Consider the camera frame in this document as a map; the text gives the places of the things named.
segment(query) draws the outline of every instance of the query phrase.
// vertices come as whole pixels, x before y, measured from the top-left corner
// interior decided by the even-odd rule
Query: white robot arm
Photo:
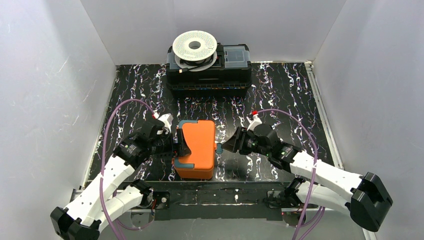
[[[313,185],[309,203],[349,214],[364,229],[378,231],[393,201],[377,175],[347,172],[321,160],[314,164],[312,156],[283,142],[276,131],[263,124],[256,114],[248,120],[248,128],[238,127],[235,134],[222,144],[223,149],[242,155],[258,153],[267,156],[276,168],[309,179],[315,168],[315,182],[319,185]],[[118,186],[151,155],[172,158],[191,154],[181,129],[176,131],[177,142],[173,141],[171,122],[170,114],[148,121],[141,131],[128,136],[113,151],[103,175],[103,195],[112,221],[129,209],[150,206],[154,202],[153,188],[142,180],[132,182],[123,192],[112,197]],[[56,207],[50,214],[56,233],[64,240],[96,240],[108,225],[100,201],[101,178],[99,174],[74,201],[64,208]],[[295,178],[281,193],[282,197],[295,200],[297,204],[304,203],[309,186],[304,179]],[[169,206],[168,203],[169,199],[159,204]]]

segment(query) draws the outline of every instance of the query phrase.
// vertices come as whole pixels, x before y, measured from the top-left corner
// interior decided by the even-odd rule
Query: gray floor
[[[308,211],[310,219],[315,211]],[[133,223],[147,223],[146,214],[133,218]],[[130,214],[120,220],[130,226]],[[180,219],[154,221],[143,231],[122,230],[127,240],[291,240],[295,229],[283,221],[262,219]],[[101,240],[115,240],[108,227],[100,235]],[[306,240],[365,240],[362,228],[349,216],[336,211],[327,211],[317,227]]]

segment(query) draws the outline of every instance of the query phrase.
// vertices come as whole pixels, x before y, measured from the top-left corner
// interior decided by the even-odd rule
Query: black and white marbled surface
[[[224,142],[235,132],[236,127],[249,123],[246,116],[253,110],[278,108],[297,117],[312,133],[318,145],[318,156],[324,162],[334,165],[321,123],[317,104],[303,63],[254,63],[252,65],[252,87],[245,99],[227,98],[186,98],[173,99],[166,88],[165,65],[120,65],[108,105],[103,131],[97,143],[90,168],[89,180],[100,172],[103,132],[114,108],[126,99],[145,100],[160,114],[173,115],[172,127],[181,120],[213,120],[216,125],[217,142]],[[136,102],[120,109],[112,122],[107,139],[107,156],[129,133],[140,129],[148,110]],[[310,140],[302,129],[287,116],[267,113],[262,122],[272,125],[285,142],[302,147],[313,154]],[[173,168],[171,159],[151,157],[137,169],[129,181],[182,180]],[[273,167],[260,155],[239,155],[224,151],[215,157],[215,169],[211,181],[283,181],[289,182],[292,174]]]

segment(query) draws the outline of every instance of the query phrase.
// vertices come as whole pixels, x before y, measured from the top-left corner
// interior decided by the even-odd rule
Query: white wall
[[[0,239],[57,239],[116,69],[80,1],[0,2]]]
[[[424,1],[348,0],[314,62],[346,170],[394,205],[379,240],[424,239]]]
[[[81,0],[117,65],[165,63],[181,33],[247,44],[252,61],[313,60],[346,0]]]

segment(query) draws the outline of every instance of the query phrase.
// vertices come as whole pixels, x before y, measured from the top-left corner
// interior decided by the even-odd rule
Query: orange plastic container
[[[173,159],[178,175],[183,179],[211,179],[215,164],[215,123],[211,120],[183,120],[185,142],[191,154]]]

